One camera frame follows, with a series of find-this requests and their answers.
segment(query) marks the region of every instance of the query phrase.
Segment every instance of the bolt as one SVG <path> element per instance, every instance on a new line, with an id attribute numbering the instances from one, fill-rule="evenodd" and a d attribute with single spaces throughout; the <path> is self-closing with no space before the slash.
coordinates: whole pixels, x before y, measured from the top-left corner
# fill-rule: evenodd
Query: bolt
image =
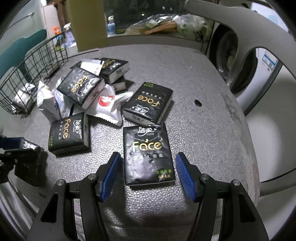
<path id="1" fill-rule="evenodd" d="M 209 175 L 208 174 L 202 174 L 200 176 L 203 180 L 208 180 L 209 179 Z"/>
<path id="2" fill-rule="evenodd" d="M 96 174 L 92 173 L 92 174 L 89 174 L 89 179 L 90 180 L 93 180 L 96 178 Z"/>
<path id="3" fill-rule="evenodd" d="M 232 183 L 233 183 L 235 186 L 239 186 L 239 185 L 240 185 L 240 181 L 239 181 L 239 180 L 236 180 L 236 179 L 234 179 L 234 180 L 232 181 Z"/>
<path id="4" fill-rule="evenodd" d="M 58 186 L 62 186 L 64 183 L 65 183 L 65 181 L 63 179 L 60 179 L 57 181 Z"/>

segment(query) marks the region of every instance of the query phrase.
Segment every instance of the gray textured tabletop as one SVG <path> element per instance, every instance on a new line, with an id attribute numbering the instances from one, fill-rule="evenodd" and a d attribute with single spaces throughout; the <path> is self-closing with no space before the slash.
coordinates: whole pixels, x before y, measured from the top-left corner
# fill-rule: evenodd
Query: gray textured tabletop
<path id="1" fill-rule="evenodd" d="M 132 83 L 131 91 L 144 81 L 171 88 L 174 91 L 173 105 L 165 123 L 172 156 L 183 151 L 202 173 L 226 182 L 240 180 L 257 203 L 259 175 L 247 122 L 235 97 L 204 54 L 166 45 L 107 47 L 70 58 L 49 86 L 53 87 L 58 78 L 66 75 L 69 67 L 81 58 L 95 57 L 129 61 L 131 69 L 124 78 Z M 195 99 L 201 102 L 201 107 L 195 105 Z M 135 124 L 124 119 L 123 126 L 132 125 Z M 11 116 L 3 133 L 8 137 L 22 136 L 47 150 L 49 129 L 49 121 L 35 107 L 29 117 Z M 58 179 L 67 182 L 81 180 L 106 163 L 113 151 L 123 155 L 122 128 L 90 117 L 90 130 L 91 153 L 61 158 L 48 153 L 44 186 L 32 187 L 15 177 L 13 172 L 9 174 L 10 180 L 40 207 Z M 101 204 L 111 240 L 186 240 L 197 204 L 185 197 L 177 172 L 176 178 L 175 183 L 131 189 L 125 186 L 121 171 L 111 197 Z M 81 231 L 78 203 L 76 200 L 76 222 L 78 231 Z"/>

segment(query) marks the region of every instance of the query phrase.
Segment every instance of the wire basket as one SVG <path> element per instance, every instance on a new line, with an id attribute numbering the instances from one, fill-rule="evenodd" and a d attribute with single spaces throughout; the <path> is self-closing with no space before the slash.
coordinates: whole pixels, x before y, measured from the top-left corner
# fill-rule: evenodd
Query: wire basket
<path id="1" fill-rule="evenodd" d="M 37 99 L 39 81 L 47 84 L 67 61 L 63 33 L 38 45 L 3 78 L 0 106 L 13 115 L 29 114 Z"/>

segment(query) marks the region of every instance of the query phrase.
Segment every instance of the olive green pillar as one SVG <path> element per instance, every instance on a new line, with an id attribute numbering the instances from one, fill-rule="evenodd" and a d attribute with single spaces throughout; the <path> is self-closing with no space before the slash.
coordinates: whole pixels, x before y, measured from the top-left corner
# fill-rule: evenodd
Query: olive green pillar
<path id="1" fill-rule="evenodd" d="M 108 46 L 103 0 L 67 0 L 78 51 Z"/>

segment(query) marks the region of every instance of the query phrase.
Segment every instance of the hole in table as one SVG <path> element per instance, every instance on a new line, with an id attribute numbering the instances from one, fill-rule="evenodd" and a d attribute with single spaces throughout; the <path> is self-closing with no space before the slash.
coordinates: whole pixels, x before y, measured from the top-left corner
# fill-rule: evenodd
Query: hole in table
<path id="1" fill-rule="evenodd" d="M 201 104 L 201 102 L 200 102 L 199 100 L 195 100 L 195 101 L 194 101 L 194 104 L 195 104 L 196 106 L 198 106 L 198 107 L 201 107 L 201 106 L 202 106 L 202 104 Z"/>

